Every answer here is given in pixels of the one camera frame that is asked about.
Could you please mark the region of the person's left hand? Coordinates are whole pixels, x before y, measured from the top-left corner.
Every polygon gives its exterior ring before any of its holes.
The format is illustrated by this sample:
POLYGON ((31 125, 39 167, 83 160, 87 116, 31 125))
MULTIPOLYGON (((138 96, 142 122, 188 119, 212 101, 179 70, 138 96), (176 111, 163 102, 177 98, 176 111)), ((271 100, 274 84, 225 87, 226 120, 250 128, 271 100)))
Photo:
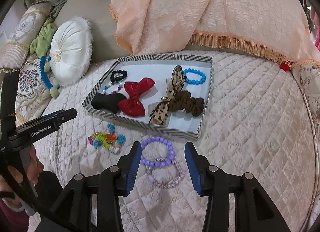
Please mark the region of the person's left hand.
MULTIPOLYGON (((39 174, 43 171, 44 166, 36 156, 35 147, 31 145, 29 149, 30 149, 29 150, 29 166, 25 173, 29 181, 31 181, 33 184, 37 184, 39 179, 39 174)), ((23 175, 16 168, 9 166, 8 170, 11 173, 11 175, 14 177, 16 182, 21 183, 23 181, 23 175)), ((1 176, 1 191, 12 192, 12 188, 7 184, 7 182, 2 176, 1 176)), ((5 198, 4 201, 9 207, 13 209, 20 209, 22 207, 22 204, 20 203, 19 198, 17 196, 15 196, 14 199, 5 198)))

